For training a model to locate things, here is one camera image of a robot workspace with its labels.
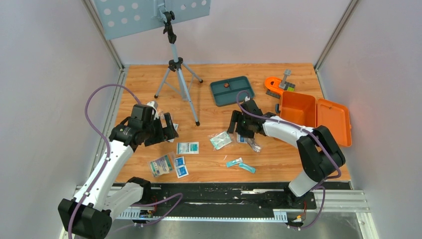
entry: small package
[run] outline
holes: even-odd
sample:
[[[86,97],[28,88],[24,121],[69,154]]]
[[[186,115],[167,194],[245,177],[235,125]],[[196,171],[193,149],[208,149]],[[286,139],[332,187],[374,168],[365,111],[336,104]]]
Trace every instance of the small package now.
[[[173,126],[174,126],[174,129],[177,131],[177,128],[179,127],[179,124],[178,123],[173,123]],[[174,139],[168,140],[167,142],[172,143],[172,142],[174,142]]]
[[[175,155],[173,152],[171,152],[160,158],[157,158],[154,161],[149,162],[149,168],[151,169],[152,175],[154,177],[158,177],[173,171],[174,168],[171,162],[174,161],[174,158]]]
[[[177,143],[177,154],[198,154],[199,142]]]
[[[185,177],[189,175],[188,169],[186,168],[186,165],[180,166],[176,168],[176,174],[177,178]]]
[[[254,167],[251,167],[251,166],[249,166],[247,164],[244,164],[243,162],[239,163],[239,167],[241,167],[241,168],[243,168],[245,170],[248,170],[251,173],[255,173],[255,171],[256,171],[256,169]]]
[[[182,165],[185,165],[185,157],[182,156],[174,159],[174,166],[176,168]]]
[[[243,136],[241,136],[240,134],[236,133],[236,138],[237,138],[237,142],[238,143],[247,143],[246,142],[246,138],[244,138]]]
[[[224,146],[232,142],[230,135],[226,131],[223,131],[217,135],[211,135],[210,142],[214,146],[215,150],[219,150]]]
[[[253,151],[259,153],[261,152],[261,147],[255,142],[254,138],[245,138],[246,143],[253,149]]]
[[[243,162],[242,157],[237,158],[237,159],[235,159],[235,160],[232,160],[232,161],[230,161],[230,162],[227,162],[227,163],[225,163],[225,165],[227,166],[227,168],[230,168],[231,166],[234,166],[234,165],[236,165],[236,164],[238,164],[238,163],[241,163],[241,162]]]

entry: perforated board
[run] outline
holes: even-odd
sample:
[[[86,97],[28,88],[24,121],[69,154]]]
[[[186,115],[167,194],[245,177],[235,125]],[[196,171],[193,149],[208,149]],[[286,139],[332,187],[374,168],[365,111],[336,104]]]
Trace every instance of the perforated board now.
[[[164,27],[163,21],[154,16],[154,1],[164,3],[167,11],[174,12],[176,19],[172,23],[210,14],[211,0],[94,0],[105,38],[111,40]]]

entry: tripod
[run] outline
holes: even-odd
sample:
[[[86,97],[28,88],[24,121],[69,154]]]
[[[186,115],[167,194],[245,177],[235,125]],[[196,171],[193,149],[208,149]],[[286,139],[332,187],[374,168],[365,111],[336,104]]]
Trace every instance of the tripod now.
[[[172,52],[173,52],[173,60],[169,61],[169,67],[167,68],[166,74],[164,75],[164,78],[161,81],[161,84],[158,87],[157,93],[155,93],[154,98],[158,98],[158,94],[160,94],[161,88],[163,87],[164,84],[167,84],[176,93],[178,93],[182,96],[182,100],[189,101],[189,105],[191,106],[192,113],[194,114],[195,123],[196,123],[197,126],[199,126],[200,123],[199,123],[199,120],[198,120],[198,116],[195,112],[194,105],[192,104],[191,95],[189,94],[189,90],[191,89],[192,82],[193,82],[194,78],[197,78],[197,80],[200,83],[202,83],[204,81],[197,74],[195,74],[195,72],[186,63],[183,62],[182,57],[178,57],[178,55],[177,55],[176,45],[174,44],[176,42],[176,35],[174,34],[173,27],[171,25],[171,20],[175,19],[174,13],[172,11],[170,11],[170,12],[166,11],[163,14],[165,16],[163,34],[167,33],[167,35],[168,35],[169,43],[170,43],[170,46],[171,46]],[[182,65],[192,74],[192,79],[191,79],[191,82],[189,84],[189,88],[186,86],[185,78],[183,77],[183,74],[182,74]],[[170,85],[169,83],[166,82],[170,71],[177,73],[180,91],[178,91],[176,88],[174,88],[172,85]]]

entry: tripod leg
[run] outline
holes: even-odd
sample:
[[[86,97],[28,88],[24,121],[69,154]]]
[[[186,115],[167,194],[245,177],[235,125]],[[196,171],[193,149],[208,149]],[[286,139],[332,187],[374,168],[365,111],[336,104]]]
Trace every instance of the tripod leg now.
[[[183,74],[182,77],[180,77],[179,75],[179,71],[177,71],[177,79],[179,81],[179,88],[180,88],[180,95],[182,96],[182,101],[187,101],[188,97],[186,96],[187,93],[185,91],[185,88],[183,87],[184,84],[186,84],[185,79],[183,78]]]
[[[197,74],[195,74],[195,72],[185,63],[185,62],[183,62],[182,63],[182,65],[186,68],[186,69],[188,69],[188,71],[193,75],[193,76],[195,76],[195,78],[197,78],[198,79],[198,81],[199,81],[199,83],[202,83],[202,82],[204,82]]]
[[[197,126],[199,126],[200,123],[198,120],[198,116],[197,116],[197,113],[195,112],[194,105],[192,104],[191,95],[189,94],[188,87],[186,86],[185,78],[183,78],[182,69],[177,69],[177,75],[180,77],[181,79],[180,82],[183,85],[183,88],[186,92],[186,96],[188,97],[189,105],[191,105],[191,110],[192,110],[192,113],[194,114],[195,123]]]
[[[161,81],[160,87],[158,87],[157,93],[155,93],[154,98],[158,98],[158,94],[160,93],[161,88],[163,88],[164,83],[166,83],[166,79],[169,76],[169,73],[170,73],[170,69],[167,68],[166,74],[164,75],[164,78]]]

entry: orange plastic part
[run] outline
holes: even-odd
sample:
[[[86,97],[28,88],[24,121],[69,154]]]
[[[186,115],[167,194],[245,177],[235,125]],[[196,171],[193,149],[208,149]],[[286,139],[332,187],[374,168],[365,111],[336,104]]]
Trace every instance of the orange plastic part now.
[[[335,141],[345,147],[352,145],[349,109],[325,99],[319,99],[316,105],[317,126],[327,127]]]
[[[317,126],[317,101],[313,96],[285,91],[280,108],[282,119],[308,127]]]
[[[271,92],[282,95],[284,90],[278,87],[280,83],[281,83],[280,78],[272,76],[265,79],[264,85]]]
[[[339,145],[352,145],[350,116],[346,106],[285,91],[280,98],[280,110],[280,117],[287,121],[308,127],[324,125]]]

